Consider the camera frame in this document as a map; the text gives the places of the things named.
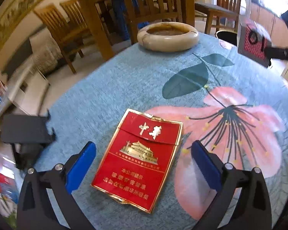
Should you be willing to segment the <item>pink patterned small box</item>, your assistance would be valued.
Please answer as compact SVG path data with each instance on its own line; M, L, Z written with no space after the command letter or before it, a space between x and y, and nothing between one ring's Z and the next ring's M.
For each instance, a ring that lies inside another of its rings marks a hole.
M266 47L271 47L271 38L266 29L245 16L240 17L237 34L238 53L268 67L270 59L265 56Z

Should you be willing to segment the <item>red cigarette pack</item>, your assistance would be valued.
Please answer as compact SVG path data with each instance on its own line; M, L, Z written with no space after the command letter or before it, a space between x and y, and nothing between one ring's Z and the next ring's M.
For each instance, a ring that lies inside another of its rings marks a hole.
M121 204L151 213L183 134L183 123L127 109L91 183Z

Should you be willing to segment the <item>black gold trash bin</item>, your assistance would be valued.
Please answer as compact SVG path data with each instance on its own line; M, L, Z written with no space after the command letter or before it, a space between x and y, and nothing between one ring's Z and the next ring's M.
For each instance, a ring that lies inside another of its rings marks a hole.
M219 30L215 33L216 38L237 46L237 32L230 30Z

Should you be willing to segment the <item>black phone stand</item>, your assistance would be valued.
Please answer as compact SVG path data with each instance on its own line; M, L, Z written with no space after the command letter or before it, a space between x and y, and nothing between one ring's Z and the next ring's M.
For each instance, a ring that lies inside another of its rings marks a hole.
M48 133L45 116L7 114L3 117L0 140L12 147L15 165L25 170L34 165L40 153L56 139L55 130Z

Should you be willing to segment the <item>grey cushioned wooden chair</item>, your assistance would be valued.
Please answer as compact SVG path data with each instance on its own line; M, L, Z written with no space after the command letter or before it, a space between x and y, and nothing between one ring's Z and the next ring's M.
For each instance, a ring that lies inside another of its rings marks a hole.
M216 5L196 2L194 8L196 12L206 15L205 34L210 34L212 28L216 31L220 29L238 31L241 0L216 0ZM234 26L221 25L221 19L229 19L234 22Z

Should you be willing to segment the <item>white coffee table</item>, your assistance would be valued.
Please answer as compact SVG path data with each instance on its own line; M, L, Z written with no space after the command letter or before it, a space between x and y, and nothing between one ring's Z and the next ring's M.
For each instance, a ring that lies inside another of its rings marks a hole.
M27 115L37 116L50 86L49 81L28 58L12 74L0 104L0 117L11 106Z

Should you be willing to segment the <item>beige lace sofa cover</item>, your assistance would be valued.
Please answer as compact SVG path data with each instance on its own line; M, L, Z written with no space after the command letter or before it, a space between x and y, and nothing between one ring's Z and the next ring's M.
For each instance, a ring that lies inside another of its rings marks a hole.
M52 45L42 46L33 52L33 63L42 74L52 72L61 58L62 53L60 49Z

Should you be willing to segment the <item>beige stone ashtray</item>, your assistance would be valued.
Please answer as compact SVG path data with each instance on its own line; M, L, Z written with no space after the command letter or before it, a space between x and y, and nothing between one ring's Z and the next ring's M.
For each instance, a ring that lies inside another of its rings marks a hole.
M145 26L137 33L139 45L158 52L188 50L199 42L199 32L181 22L158 22Z

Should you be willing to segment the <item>dark grey sofa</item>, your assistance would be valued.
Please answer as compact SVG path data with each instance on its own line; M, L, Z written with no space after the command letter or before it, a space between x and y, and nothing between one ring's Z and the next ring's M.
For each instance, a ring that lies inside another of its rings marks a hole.
M1 74L7 75L7 80L9 80L14 73L14 71L23 64L23 62L33 54L31 48L31 42L27 38L24 43L16 50L13 56L7 62Z

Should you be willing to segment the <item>left wooden dining chair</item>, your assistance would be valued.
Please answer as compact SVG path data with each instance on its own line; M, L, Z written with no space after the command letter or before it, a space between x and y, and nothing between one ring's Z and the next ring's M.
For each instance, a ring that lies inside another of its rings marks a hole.
M35 9L34 14L47 27L51 36L56 41L63 58L66 60L72 73L75 74L76 70L70 60L70 55L81 51L84 44L80 44L80 40L87 35L88 29L84 26L70 26L53 3L44 8Z

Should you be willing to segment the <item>wooden dining chair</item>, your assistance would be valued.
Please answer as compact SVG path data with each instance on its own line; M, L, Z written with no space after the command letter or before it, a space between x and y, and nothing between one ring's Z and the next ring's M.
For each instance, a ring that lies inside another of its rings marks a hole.
M124 0L126 23L132 44L137 42L138 24L171 20L182 22L181 0Z
M81 51L84 44L80 44L80 40L87 35L88 29L84 26L70 26L53 3L44 8L35 9L34 14L47 27L51 36L56 41L63 58L66 60L72 73L75 74L76 70L70 60L70 55Z
M60 6L63 8L69 18L69 22L67 24L71 30L77 30L85 35L90 35L90 30L87 27L87 23L82 14L82 9L78 0L60 2Z

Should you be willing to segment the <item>near wooden dining chair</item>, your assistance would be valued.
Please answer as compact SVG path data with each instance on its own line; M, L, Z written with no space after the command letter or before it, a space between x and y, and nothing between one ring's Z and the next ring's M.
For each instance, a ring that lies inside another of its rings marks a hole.
M126 23L132 44L137 42L138 24L171 20L182 22L181 0L124 0Z

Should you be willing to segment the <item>far wooden dining chair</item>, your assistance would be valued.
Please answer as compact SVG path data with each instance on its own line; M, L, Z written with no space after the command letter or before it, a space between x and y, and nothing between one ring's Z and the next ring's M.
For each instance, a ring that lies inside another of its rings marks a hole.
M85 35L90 35L90 30L87 27L87 23L82 14L82 9L78 0L60 2L60 6L63 8L69 18L69 22L67 24L71 30L77 30Z

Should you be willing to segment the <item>wooden dining table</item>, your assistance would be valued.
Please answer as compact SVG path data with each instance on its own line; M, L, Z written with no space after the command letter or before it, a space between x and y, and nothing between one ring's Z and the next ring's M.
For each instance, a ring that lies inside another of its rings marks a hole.
M104 60L114 57L112 45L103 28L96 3L103 0L78 0ZM137 42L138 24L164 19L177 19L194 26L194 0L124 0L132 43Z

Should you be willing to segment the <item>horse painting gold frame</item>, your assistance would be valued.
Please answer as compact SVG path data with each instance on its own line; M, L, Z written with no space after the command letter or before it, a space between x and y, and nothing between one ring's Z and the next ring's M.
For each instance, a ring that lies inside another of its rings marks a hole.
M12 0L0 17L0 51L18 24L43 0Z

